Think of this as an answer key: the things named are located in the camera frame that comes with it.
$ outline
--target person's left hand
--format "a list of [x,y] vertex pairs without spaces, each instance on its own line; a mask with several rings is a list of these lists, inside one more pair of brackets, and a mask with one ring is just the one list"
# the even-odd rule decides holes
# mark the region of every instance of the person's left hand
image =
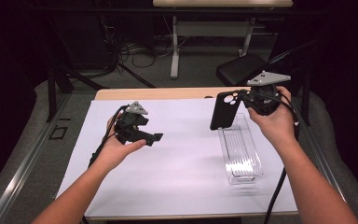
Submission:
[[[107,122],[107,127],[109,126],[111,120],[112,118]],[[115,125],[112,126],[108,136],[115,133],[114,129]],[[122,145],[115,136],[111,136],[107,139],[100,155],[94,163],[98,163],[109,172],[121,164],[128,155],[143,147],[145,144],[146,141],[142,139],[127,145]]]

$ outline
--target transparent box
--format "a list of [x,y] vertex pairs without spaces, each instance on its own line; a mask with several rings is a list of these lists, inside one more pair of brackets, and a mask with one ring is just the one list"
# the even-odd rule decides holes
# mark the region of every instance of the transparent box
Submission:
[[218,133],[229,184],[255,183],[263,169],[245,115],[237,114],[231,127]]

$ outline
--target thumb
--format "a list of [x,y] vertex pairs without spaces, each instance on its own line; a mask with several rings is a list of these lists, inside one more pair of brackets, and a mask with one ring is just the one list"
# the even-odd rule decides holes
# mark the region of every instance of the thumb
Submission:
[[130,153],[138,150],[141,147],[144,147],[146,145],[146,140],[141,139],[136,142],[133,142],[131,144],[125,145],[126,150]]
[[251,107],[248,108],[248,112],[251,120],[255,122],[255,119],[257,119],[257,116],[259,116],[257,112],[255,112],[255,110]]

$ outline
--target chair seat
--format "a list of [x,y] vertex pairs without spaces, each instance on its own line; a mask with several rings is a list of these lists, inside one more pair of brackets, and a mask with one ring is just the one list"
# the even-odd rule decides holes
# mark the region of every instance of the chair seat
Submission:
[[247,54],[238,59],[220,64],[216,68],[216,75],[226,86],[240,86],[243,80],[254,71],[267,64],[255,54]]

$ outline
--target table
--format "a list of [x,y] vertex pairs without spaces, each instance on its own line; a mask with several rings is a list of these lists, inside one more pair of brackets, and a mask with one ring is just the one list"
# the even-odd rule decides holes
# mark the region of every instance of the table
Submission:
[[[258,127],[253,124],[254,129],[258,130],[253,136],[258,139],[255,144],[260,160],[265,164],[265,174],[251,185],[228,184],[217,133],[205,129],[198,131],[200,127],[209,125],[214,106],[214,99],[202,98],[215,97],[218,92],[236,89],[98,91],[58,195],[87,169],[90,155],[101,142],[103,128],[114,110],[122,104],[139,100],[149,111],[146,117],[150,119],[147,126],[140,129],[149,133],[162,132],[164,136],[152,147],[131,154],[109,174],[86,212],[88,219],[262,215],[267,211],[270,197],[278,183],[282,162],[273,148],[266,147],[268,141]],[[186,113],[192,116],[181,116]],[[273,211],[280,214],[296,213],[288,181],[283,184]]]
[[[155,7],[291,7],[292,0],[153,0]],[[179,48],[177,36],[245,37],[239,55],[246,55],[255,28],[255,18],[248,21],[172,21],[171,78],[178,78]]]

